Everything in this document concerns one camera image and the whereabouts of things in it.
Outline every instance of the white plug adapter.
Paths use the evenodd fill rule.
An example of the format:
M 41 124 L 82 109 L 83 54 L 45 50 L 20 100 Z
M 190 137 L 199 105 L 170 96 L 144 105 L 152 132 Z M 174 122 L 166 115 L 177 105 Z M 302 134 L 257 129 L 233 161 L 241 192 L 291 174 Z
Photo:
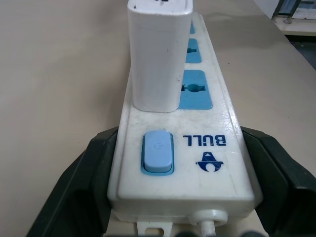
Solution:
M 179 107 L 193 0 L 129 0 L 133 103 L 142 111 Z

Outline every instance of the blue outlet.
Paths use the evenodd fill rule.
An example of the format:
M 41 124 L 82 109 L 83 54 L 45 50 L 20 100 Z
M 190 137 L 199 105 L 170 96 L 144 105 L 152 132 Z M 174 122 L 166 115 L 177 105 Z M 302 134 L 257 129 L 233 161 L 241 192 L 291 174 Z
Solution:
M 205 73 L 201 70 L 185 70 L 181 88 L 179 109 L 209 110 L 213 107 Z
M 198 49 L 198 41 L 196 39 L 189 39 L 186 63 L 200 62 L 202 62 L 202 59 Z
M 194 34 L 196 31 L 194 30 L 193 22 L 191 22 L 190 34 Z

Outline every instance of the brand logo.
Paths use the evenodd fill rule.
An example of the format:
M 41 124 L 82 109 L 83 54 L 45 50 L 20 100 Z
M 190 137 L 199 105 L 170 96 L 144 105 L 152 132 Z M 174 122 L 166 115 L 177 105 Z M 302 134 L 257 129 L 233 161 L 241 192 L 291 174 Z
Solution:
M 217 161 L 215 157 L 213 156 L 212 152 L 204 152 L 202 161 L 196 162 L 196 164 L 198 164 L 199 167 L 206 172 L 208 172 L 208 170 L 206 169 L 206 166 L 208 164 L 212 164 L 213 166 L 215 166 L 214 172 L 216 172 L 221 168 L 221 166 L 224 163 L 222 161 Z

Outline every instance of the beige table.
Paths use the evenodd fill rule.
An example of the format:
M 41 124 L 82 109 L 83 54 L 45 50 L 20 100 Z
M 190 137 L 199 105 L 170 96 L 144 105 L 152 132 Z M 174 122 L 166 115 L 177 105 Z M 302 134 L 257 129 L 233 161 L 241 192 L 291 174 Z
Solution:
M 252 0 L 196 0 L 240 124 L 316 175 L 316 72 Z M 126 1 L 0 3 L 0 236 L 24 236 L 62 172 L 117 126 L 130 67 Z M 174 231 L 191 229 L 175 226 Z M 218 233 L 262 227 L 255 213 Z M 132 234 L 112 221 L 108 233 Z

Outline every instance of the cable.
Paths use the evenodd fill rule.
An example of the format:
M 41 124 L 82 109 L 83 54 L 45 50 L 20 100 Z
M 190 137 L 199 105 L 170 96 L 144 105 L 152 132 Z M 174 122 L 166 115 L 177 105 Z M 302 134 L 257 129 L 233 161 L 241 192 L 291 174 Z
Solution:
M 198 223 L 201 237 L 216 236 L 214 221 L 201 221 Z

